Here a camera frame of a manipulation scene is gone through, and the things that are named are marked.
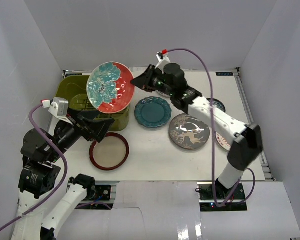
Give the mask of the beige plate with red rim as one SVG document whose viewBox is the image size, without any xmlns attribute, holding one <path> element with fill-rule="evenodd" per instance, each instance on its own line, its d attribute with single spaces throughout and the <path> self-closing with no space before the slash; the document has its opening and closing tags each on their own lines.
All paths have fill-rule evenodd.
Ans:
<svg viewBox="0 0 300 240">
<path fill-rule="evenodd" d="M 126 162 L 129 154 L 128 141 L 115 132 L 108 132 L 101 142 L 93 141 L 88 152 L 90 162 L 102 171 L 118 169 Z"/>
</svg>

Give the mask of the red and teal floral plate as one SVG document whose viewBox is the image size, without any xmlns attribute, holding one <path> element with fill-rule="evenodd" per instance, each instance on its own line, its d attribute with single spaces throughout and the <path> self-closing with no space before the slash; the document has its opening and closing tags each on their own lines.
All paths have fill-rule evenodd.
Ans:
<svg viewBox="0 0 300 240">
<path fill-rule="evenodd" d="M 116 114 L 131 103 L 135 86 L 133 74 L 119 62 L 106 62 L 98 66 L 86 83 L 87 98 L 103 114 Z"/>
</svg>

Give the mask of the grey deer pattern plate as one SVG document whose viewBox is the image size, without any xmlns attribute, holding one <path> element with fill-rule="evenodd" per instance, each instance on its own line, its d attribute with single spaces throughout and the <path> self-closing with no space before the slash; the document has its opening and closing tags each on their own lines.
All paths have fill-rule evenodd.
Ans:
<svg viewBox="0 0 300 240">
<path fill-rule="evenodd" d="M 177 115 L 168 128 L 170 139 L 186 150 L 202 148 L 208 142 L 210 133 L 208 125 L 185 113 Z"/>
</svg>

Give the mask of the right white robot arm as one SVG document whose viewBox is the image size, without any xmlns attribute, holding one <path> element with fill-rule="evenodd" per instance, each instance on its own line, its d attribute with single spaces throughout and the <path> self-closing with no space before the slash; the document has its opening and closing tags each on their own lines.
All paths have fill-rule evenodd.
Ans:
<svg viewBox="0 0 300 240">
<path fill-rule="evenodd" d="M 149 65 L 131 84 L 143 91 L 159 91 L 170 97 L 175 108 L 209 125 L 230 144 L 228 163 L 218 178 L 212 178 L 212 192 L 226 200 L 233 195 L 244 171 L 263 151 L 258 124 L 239 121 L 213 106 L 198 90 L 188 85 L 185 72 L 176 63 L 163 69 Z"/>
</svg>

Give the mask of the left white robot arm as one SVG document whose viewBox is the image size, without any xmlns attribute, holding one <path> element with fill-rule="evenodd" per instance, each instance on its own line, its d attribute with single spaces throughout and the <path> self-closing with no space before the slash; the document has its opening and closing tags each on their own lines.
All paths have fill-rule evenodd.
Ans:
<svg viewBox="0 0 300 240">
<path fill-rule="evenodd" d="M 48 199 L 61 186 L 56 184 L 61 167 L 55 162 L 65 159 L 65 153 L 80 138 L 100 143 L 114 123 L 113 118 L 98 118 L 98 111 L 70 110 L 49 134 L 39 127 L 28 131 L 23 138 L 21 154 L 23 169 L 19 179 L 17 221 L 12 234 L 14 240 L 55 240 L 68 217 L 76 208 L 88 202 L 99 204 L 107 200 L 102 187 L 93 177 L 79 174 L 69 179 L 64 197 L 48 215 Z"/>
</svg>

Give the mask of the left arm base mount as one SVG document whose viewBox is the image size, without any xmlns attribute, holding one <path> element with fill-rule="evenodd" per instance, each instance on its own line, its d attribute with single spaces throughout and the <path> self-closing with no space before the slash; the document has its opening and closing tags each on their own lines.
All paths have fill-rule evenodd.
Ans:
<svg viewBox="0 0 300 240">
<path fill-rule="evenodd" d="M 111 185 L 94 185 L 87 191 L 86 201 L 109 201 L 111 199 Z"/>
</svg>

